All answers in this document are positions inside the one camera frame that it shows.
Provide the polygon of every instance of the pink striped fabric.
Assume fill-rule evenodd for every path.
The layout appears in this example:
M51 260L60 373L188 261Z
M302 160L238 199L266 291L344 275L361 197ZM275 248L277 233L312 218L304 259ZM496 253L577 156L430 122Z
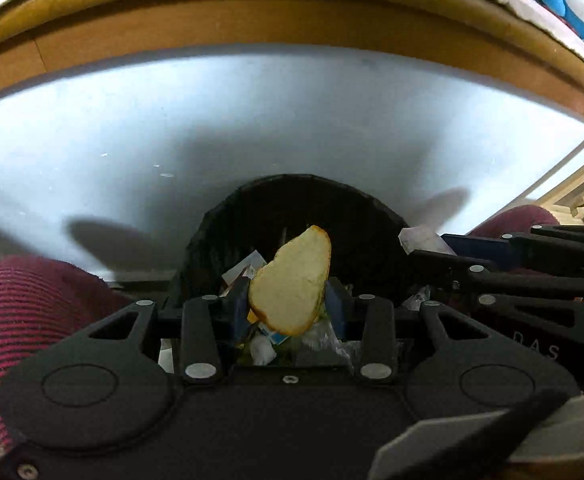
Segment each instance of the pink striped fabric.
M22 359L116 312L130 300L87 272L38 256L0 261L0 379ZM0 417L0 442L12 441Z

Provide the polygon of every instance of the wood surface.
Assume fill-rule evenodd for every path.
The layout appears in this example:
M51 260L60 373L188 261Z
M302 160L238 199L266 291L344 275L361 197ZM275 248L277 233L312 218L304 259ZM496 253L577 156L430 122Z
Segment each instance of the wood surface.
M0 90L135 52L267 42L438 62L584 118L584 61L490 0L15 0L0 9Z

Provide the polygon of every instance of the screw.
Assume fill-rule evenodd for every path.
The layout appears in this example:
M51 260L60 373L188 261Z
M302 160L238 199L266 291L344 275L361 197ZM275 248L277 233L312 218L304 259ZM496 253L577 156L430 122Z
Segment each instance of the screw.
M38 471L32 464L21 464L16 469L17 474L23 480L37 480Z
M185 368L185 374L192 379L209 379L216 374L216 367L210 363L192 363Z
M382 363L368 363L361 367L361 375L368 379L385 379L392 375L392 368Z
M491 294L482 294L479 296L479 303L482 305L492 305L496 303L496 298Z

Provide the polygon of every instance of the slice of bread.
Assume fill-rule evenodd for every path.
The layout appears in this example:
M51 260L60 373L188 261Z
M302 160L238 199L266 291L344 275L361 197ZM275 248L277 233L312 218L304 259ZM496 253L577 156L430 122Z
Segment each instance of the slice of bread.
M316 319L330 272L330 237L316 225L283 245L250 282L250 307L283 335L305 332Z

